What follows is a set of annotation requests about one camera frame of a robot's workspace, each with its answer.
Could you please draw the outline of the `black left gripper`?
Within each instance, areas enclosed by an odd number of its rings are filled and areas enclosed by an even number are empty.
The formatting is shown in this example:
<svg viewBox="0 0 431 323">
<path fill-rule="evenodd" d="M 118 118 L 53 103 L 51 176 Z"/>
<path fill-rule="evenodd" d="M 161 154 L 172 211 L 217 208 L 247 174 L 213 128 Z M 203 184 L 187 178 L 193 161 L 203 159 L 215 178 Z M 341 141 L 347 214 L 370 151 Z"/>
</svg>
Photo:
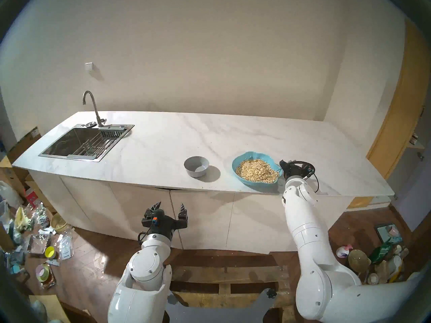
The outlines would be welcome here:
<svg viewBox="0 0 431 323">
<path fill-rule="evenodd" d="M 188 227 L 188 211 L 181 203 L 178 220 L 174 220 L 169 216 L 164 216 L 164 210 L 160 206 L 161 202 L 157 202 L 145 211 L 145 218 L 151 218 L 147 236 L 162 235 L 171 242 L 175 231 Z"/>
</svg>

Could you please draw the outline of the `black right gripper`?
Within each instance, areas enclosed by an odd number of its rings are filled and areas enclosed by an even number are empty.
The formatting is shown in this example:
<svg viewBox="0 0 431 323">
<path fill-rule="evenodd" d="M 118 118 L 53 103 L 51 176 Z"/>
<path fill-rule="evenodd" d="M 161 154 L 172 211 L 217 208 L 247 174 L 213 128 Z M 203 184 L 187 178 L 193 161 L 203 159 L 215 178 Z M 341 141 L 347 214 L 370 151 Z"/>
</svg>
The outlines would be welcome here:
<svg viewBox="0 0 431 323">
<path fill-rule="evenodd" d="M 285 162 L 281 160 L 279 162 L 279 166 L 281 168 L 282 174 L 285 175 L 285 180 L 292 176 L 299 176 L 300 178 L 306 177 L 306 172 L 304 170 L 304 162 L 303 161 L 288 161 Z"/>
</svg>

